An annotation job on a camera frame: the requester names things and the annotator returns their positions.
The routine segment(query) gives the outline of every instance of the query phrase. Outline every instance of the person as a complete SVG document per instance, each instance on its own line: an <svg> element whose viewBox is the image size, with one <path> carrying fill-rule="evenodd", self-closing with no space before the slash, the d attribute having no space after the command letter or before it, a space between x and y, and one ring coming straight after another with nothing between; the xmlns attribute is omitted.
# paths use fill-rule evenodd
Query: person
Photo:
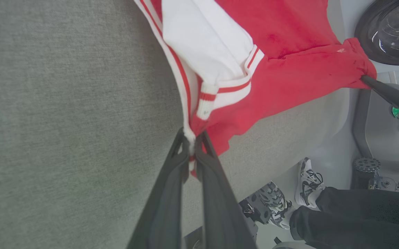
<svg viewBox="0 0 399 249"><path fill-rule="evenodd" d="M272 210L270 223L317 249L399 249L398 192L325 187L308 158L298 171L298 209L273 182L257 191Z"/></svg>

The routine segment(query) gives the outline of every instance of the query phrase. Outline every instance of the red stripe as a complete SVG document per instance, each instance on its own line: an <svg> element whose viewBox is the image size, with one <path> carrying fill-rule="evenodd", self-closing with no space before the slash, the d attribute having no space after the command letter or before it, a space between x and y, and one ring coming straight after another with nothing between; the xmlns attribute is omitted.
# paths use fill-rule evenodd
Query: red stripe
<svg viewBox="0 0 399 249"><path fill-rule="evenodd" d="M208 94L208 93L201 93L199 98L206 101L214 101L216 98L216 94Z"/></svg>
<svg viewBox="0 0 399 249"><path fill-rule="evenodd" d="M255 59L256 54L258 53L259 47L256 48L255 54L253 55L252 59L247 65L247 68L250 68L250 65L252 64L253 60Z"/></svg>
<svg viewBox="0 0 399 249"><path fill-rule="evenodd" d="M161 32L160 28L158 27L158 25L156 25L155 19L153 19L153 16L150 14L150 11L147 8L147 5L144 3L144 0L140 0L141 4L144 6L145 11L147 11L147 14L150 16L150 18L152 19L153 24L155 25L155 27L157 28L158 32L160 33L161 37L163 36L163 33ZM187 112L188 112L188 117L190 120L190 106L191 106L191 96L190 96L190 86L189 86L189 81L187 79L187 75L185 74L184 68L182 66L181 60L179 60L178 56L176 55L176 53L173 51L173 49L169 46L167 46L170 50L170 52L173 55L174 61L176 62L176 65L179 68L179 72L181 73L181 77L182 77L182 81L184 82L184 87L185 87L185 93L187 94Z"/></svg>
<svg viewBox="0 0 399 249"><path fill-rule="evenodd" d="M247 83L239 85L239 86L234 86L234 87L225 87L225 88L220 88L218 90L218 93L231 93L231 92L236 92L238 90L241 90L248 86L250 84L250 80L248 80Z"/></svg>

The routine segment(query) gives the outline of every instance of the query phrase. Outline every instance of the red garment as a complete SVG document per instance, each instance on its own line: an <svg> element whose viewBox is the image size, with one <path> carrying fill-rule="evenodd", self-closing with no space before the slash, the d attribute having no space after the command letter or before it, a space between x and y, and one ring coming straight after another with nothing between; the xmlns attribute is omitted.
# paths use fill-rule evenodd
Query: red garment
<svg viewBox="0 0 399 249"><path fill-rule="evenodd" d="M161 0L152 3L161 18ZM218 155L228 150L231 137L244 134L261 118L342 87L367 88L360 77L377 76L356 38L347 39L344 44L337 40L327 19L327 0L217 0L217 3L264 53L253 69L250 93L245 98L213 109L206 120L196 112L190 119L196 135L207 129ZM207 101L215 99L213 94L199 96Z"/></svg>

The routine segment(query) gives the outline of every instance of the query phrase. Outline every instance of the shoe sole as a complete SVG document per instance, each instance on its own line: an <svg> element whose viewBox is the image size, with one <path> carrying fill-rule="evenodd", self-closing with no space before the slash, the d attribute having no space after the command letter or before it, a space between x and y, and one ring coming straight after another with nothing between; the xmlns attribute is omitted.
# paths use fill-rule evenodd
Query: shoe sole
<svg viewBox="0 0 399 249"><path fill-rule="evenodd" d="M309 160L308 157L301 160L298 167L298 183L296 185L296 191L294 192L294 200L298 205L305 205L307 206L306 202L301 199L301 190L302 190L302 183L301 183L301 169L303 166L306 165L306 162Z"/></svg>

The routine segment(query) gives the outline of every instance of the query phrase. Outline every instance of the gray fabric surface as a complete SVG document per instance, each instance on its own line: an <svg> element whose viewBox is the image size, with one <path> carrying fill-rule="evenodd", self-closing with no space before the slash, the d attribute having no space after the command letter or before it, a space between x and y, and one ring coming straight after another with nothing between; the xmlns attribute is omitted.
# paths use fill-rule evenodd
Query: gray fabric surface
<svg viewBox="0 0 399 249"><path fill-rule="evenodd" d="M242 199L345 121L342 90L261 120L221 159ZM0 248L124 248L182 125L130 0L0 0ZM201 225L185 185L183 233Z"/></svg>

